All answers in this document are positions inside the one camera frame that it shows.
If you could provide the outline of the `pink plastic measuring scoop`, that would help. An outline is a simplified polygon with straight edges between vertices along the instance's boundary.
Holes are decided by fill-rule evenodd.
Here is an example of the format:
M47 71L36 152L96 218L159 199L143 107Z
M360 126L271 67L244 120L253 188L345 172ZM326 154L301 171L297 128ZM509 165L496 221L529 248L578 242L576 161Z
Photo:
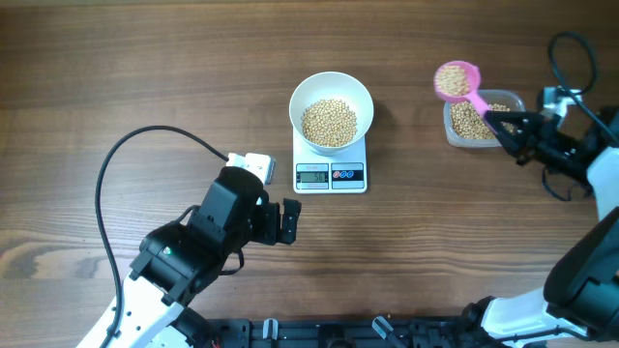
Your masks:
M491 108L479 94L481 81L477 66L465 61L451 61L436 70L433 87L435 94L444 102L470 102L490 131L497 134L496 129L486 119Z

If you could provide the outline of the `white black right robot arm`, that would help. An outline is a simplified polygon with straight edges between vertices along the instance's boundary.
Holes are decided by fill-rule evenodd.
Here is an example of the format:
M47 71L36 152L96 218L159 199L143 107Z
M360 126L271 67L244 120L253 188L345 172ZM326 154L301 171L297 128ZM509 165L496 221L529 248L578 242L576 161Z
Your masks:
M580 139L561 133L560 116L536 112L485 115L519 165L536 160L585 185L598 224L550 271L545 285L512 298L488 297L462 314L469 347L527 347L556 338L618 338L618 110L604 108Z

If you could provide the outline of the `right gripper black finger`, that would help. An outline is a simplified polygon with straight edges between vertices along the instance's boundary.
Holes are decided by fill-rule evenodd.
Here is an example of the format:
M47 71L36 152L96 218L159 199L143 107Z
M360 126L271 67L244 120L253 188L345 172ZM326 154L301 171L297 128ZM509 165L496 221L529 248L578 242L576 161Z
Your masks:
M488 111L484 118L492 127L502 127L504 124L520 127L542 123L545 120L543 114L530 111Z
M517 158L524 147L523 129L511 123L498 123L493 128L501 146L510 156Z

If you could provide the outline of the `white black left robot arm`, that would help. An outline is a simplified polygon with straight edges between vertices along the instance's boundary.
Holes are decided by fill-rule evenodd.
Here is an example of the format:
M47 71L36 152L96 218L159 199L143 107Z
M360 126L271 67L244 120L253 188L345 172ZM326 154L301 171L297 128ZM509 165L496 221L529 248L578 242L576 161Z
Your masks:
M291 245L302 205L269 200L248 170L225 167L201 205L150 232L114 301L82 347L214 347L220 336L189 304L249 242Z

